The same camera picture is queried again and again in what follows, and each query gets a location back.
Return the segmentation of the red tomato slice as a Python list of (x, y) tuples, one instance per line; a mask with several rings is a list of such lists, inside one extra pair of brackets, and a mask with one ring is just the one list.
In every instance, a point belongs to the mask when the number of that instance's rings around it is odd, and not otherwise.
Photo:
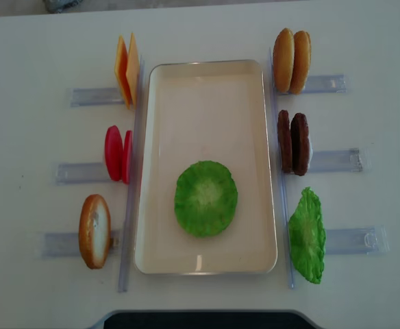
[(118, 182), (121, 179), (123, 142), (121, 133), (115, 125), (109, 127), (106, 132), (104, 152), (109, 177), (111, 180)]
[(132, 140), (133, 140), (133, 132), (131, 130), (126, 131), (123, 155), (122, 155), (122, 166), (121, 166), (122, 181), (126, 185), (128, 185), (130, 182), (130, 168), (132, 161)]

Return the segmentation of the green lettuce leaf on tray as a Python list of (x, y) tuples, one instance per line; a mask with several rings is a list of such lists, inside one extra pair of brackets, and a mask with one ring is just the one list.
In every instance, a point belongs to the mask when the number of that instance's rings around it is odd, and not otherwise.
[(177, 179), (174, 211), (178, 224), (197, 238), (216, 236), (233, 221), (238, 189), (223, 164), (204, 160)]

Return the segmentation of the left brown meat patty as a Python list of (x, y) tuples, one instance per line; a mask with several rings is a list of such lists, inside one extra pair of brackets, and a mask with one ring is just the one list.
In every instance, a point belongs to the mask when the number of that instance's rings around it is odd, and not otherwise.
[(292, 140), (290, 134), (290, 122), (287, 110), (281, 110), (278, 114), (277, 133), (282, 159), (282, 171), (292, 171)]

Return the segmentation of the right brown meat patty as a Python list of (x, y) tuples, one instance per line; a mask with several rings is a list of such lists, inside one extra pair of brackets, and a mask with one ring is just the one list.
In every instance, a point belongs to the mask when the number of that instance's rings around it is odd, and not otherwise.
[(295, 175), (303, 176), (308, 171), (310, 160), (309, 128), (306, 116), (296, 113), (290, 125), (292, 139), (292, 170)]

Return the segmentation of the right yellow cheese slice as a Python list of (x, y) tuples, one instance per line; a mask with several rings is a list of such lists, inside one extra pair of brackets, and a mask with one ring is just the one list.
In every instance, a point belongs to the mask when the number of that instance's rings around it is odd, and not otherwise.
[(127, 56), (126, 78), (129, 84), (129, 91), (132, 99), (132, 106), (136, 107), (138, 103), (138, 78), (140, 73), (140, 60), (136, 38), (134, 33), (131, 33), (129, 42), (129, 51)]

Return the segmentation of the white bread slice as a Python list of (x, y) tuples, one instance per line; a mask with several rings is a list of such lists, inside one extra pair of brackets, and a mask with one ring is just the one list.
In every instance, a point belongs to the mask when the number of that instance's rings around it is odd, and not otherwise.
[(79, 251), (90, 269), (101, 269), (109, 254), (111, 216), (99, 194), (89, 195), (79, 219)]

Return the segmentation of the green lettuce leaf in holder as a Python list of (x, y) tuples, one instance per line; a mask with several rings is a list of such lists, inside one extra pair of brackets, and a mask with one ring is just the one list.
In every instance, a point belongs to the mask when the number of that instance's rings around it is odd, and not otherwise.
[(312, 284), (320, 284), (325, 268), (326, 230), (321, 201), (306, 187), (288, 222), (290, 256), (294, 268)]

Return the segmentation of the clear holder under cheese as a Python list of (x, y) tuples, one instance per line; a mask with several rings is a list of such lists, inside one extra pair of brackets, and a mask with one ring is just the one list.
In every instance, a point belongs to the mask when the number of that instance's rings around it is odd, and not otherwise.
[(71, 107), (124, 104), (118, 88), (67, 88)]

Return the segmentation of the clear holder under patties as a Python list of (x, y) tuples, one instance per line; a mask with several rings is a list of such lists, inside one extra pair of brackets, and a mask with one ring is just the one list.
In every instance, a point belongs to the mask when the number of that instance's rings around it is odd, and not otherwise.
[(363, 172), (371, 169), (371, 160), (364, 149), (315, 151), (308, 173)]

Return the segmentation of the clear holder under lettuce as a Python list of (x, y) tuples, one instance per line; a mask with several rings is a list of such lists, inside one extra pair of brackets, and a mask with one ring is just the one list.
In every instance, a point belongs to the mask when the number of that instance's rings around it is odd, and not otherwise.
[(326, 231), (327, 255), (386, 254), (389, 252), (384, 226)]

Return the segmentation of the cream rectangular tray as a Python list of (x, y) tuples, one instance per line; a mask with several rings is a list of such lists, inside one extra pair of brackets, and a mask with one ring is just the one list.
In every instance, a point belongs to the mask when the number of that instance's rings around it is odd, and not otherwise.
[[(204, 160), (229, 169), (236, 214), (213, 237), (175, 216), (176, 182)], [(134, 262), (144, 274), (266, 273), (277, 261), (262, 67), (255, 60), (161, 64), (149, 76)]]

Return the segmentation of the clear holder under buns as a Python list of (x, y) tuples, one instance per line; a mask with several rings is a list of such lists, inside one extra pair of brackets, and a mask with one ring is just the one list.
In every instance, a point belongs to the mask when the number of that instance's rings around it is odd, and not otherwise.
[(309, 75), (301, 94), (346, 93), (347, 84), (345, 74)]

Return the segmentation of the right bun half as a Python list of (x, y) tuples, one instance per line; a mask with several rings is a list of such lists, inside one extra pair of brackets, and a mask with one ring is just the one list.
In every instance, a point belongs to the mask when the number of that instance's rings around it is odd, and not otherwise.
[(308, 78), (312, 46), (310, 35), (306, 31), (298, 31), (294, 35), (294, 42), (295, 58), (289, 91), (297, 95), (303, 90)]

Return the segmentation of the long clear left rail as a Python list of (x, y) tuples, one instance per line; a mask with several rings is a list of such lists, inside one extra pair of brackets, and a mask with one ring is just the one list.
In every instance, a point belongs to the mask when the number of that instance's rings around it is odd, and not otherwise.
[(125, 293), (128, 288), (129, 280), (129, 269), (131, 262), (131, 241), (132, 241), (132, 222), (134, 218), (134, 208), (136, 202), (136, 185), (138, 178), (136, 177), (137, 171), (137, 151), (138, 151), (138, 137), (141, 131), (142, 123), (142, 99), (143, 99), (143, 81), (144, 81), (144, 71), (145, 71), (145, 60), (143, 56), (140, 55), (140, 73), (138, 80), (138, 103), (135, 112), (134, 130), (132, 137), (132, 153), (131, 153), (131, 163), (130, 163), (130, 183), (127, 190), (127, 203), (125, 211), (125, 220), (123, 224), (123, 239), (121, 248), (121, 262), (118, 274), (118, 292)]

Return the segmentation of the long clear right rail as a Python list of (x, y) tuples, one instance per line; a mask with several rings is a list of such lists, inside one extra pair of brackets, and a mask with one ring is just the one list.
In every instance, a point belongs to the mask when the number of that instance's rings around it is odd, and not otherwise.
[(288, 280), (288, 288), (295, 288), (295, 275), (292, 266), (292, 261), (290, 257), (290, 239), (288, 233), (288, 203), (287, 203), (287, 191), (286, 191), (286, 183), (284, 173), (282, 171), (282, 153), (279, 145), (279, 137), (278, 132), (279, 128), (277, 127), (278, 123), (278, 115), (279, 110), (277, 107), (277, 91), (275, 89), (274, 75), (273, 75), (273, 48), (269, 48), (269, 64), (270, 64), (270, 99), (271, 99), (271, 112), (274, 119), (273, 127), (275, 128), (275, 143), (277, 149), (276, 155), (276, 167), (277, 167), (277, 185), (279, 189), (279, 209), (281, 210), (281, 215), (279, 218), (281, 219), (283, 225), (283, 239), (284, 239), (284, 253), (285, 253), (285, 261), (286, 261), (286, 275)]

